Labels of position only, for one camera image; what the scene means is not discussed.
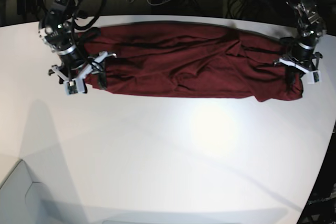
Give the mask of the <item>dark red long-sleeve t-shirt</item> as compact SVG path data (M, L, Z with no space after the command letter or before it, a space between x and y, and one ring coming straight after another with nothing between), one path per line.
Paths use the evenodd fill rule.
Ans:
M293 101L303 94L298 73L276 64L277 40L224 26L150 22L101 28L85 44L91 55L108 51L106 90L172 98L254 97Z

